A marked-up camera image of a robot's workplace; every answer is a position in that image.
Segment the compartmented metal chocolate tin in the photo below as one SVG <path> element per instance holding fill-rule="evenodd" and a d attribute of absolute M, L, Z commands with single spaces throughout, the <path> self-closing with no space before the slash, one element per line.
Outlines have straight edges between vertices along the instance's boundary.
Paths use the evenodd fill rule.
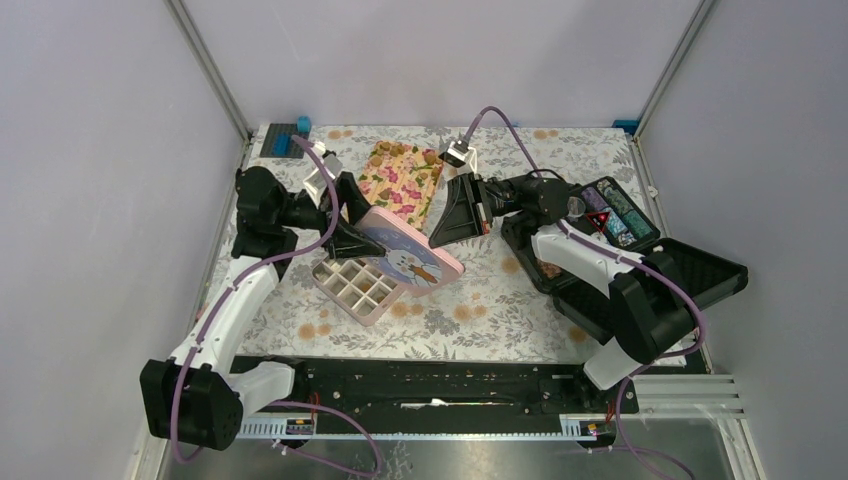
<path fill-rule="evenodd" d="M 375 324 L 404 288 L 361 259 L 325 258 L 311 270 L 316 286 L 363 326 Z"/>

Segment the silver tin lid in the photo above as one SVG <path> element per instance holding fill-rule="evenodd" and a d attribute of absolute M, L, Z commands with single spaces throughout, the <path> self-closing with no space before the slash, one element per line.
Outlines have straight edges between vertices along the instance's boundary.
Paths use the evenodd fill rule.
<path fill-rule="evenodd" d="M 442 248 L 389 210 L 374 206 L 355 227 L 385 249 L 382 257 L 366 257 L 367 265 L 414 296 L 423 296 L 458 280 L 465 268 Z"/>

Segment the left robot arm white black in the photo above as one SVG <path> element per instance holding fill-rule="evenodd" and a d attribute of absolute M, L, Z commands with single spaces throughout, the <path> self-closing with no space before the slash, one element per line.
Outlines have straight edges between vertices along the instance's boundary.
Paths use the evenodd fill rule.
<path fill-rule="evenodd" d="M 142 368 L 143 406 L 154 437 L 222 451 L 246 418 L 272 403 L 288 411 L 304 407 L 311 387 L 289 364 L 262 361 L 232 373 L 249 322 L 296 257 L 318 248 L 332 259 L 386 254 L 354 225 L 371 205 L 336 153 L 321 142 L 292 140 L 315 165 L 303 189 L 288 191 L 266 167 L 237 171 L 237 233 L 227 275 L 170 356 Z"/>

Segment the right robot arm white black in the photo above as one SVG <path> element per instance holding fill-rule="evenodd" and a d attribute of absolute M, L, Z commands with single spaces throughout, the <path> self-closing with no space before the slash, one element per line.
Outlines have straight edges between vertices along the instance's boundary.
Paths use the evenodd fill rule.
<path fill-rule="evenodd" d="M 531 237 L 534 256 L 592 286 L 606 297 L 613 337 L 583 365 L 573 386 L 575 402 L 597 412 L 613 398 L 613 386 L 660 358 L 676 356 L 674 345 L 692 331 L 705 332 L 701 309 L 685 290 L 660 271 L 660 255 L 640 255 L 605 244 L 565 220 L 574 200 L 566 181 L 539 170 L 506 180 L 485 180 L 477 153 L 463 139 L 442 145 L 438 159 L 457 170 L 447 184 L 443 213 L 430 234 L 442 247 L 491 232 L 494 220 L 528 213 L 539 228 Z"/>

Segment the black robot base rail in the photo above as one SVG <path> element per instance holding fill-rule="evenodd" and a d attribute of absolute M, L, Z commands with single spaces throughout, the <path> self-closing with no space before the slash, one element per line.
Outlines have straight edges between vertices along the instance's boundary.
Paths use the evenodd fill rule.
<path fill-rule="evenodd" d="M 261 415 L 294 439 L 587 439 L 588 424 L 639 410 L 633 386 L 598 390 L 579 365 L 276 357 L 288 402 Z"/>

